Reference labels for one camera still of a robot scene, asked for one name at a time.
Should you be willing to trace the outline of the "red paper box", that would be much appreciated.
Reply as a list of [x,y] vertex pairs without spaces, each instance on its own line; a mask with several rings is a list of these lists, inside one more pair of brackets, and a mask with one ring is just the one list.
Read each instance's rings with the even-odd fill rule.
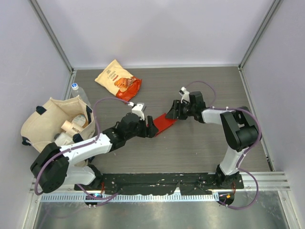
[[178,119],[166,119],[165,115],[167,113],[163,113],[162,115],[158,116],[157,118],[153,118],[153,122],[155,126],[158,128],[157,135],[163,133],[167,129],[169,129],[171,126],[173,126]]

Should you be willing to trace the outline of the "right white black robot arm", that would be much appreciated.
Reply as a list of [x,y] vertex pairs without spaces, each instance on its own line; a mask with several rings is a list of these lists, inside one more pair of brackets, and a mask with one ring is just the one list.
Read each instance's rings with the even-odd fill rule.
[[239,167],[251,147],[257,144],[262,131],[257,119],[247,109],[207,107],[199,91],[179,91],[182,98],[174,100],[166,114],[167,119],[185,120],[193,117],[203,124],[221,125],[224,130],[227,151],[222,162],[217,166],[215,181],[220,188],[227,188],[239,175]]

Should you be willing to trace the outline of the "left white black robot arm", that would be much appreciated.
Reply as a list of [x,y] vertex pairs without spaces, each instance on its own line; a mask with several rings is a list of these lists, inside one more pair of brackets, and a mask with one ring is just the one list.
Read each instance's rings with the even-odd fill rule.
[[153,138],[158,131],[151,116],[142,120],[138,115],[128,113],[96,137],[68,146],[58,146],[54,142],[47,144],[30,167],[36,179],[35,194],[41,194],[39,188],[43,193],[51,193],[70,184],[97,190],[102,183],[99,172],[90,166],[78,167],[77,163],[117,150],[134,137]]

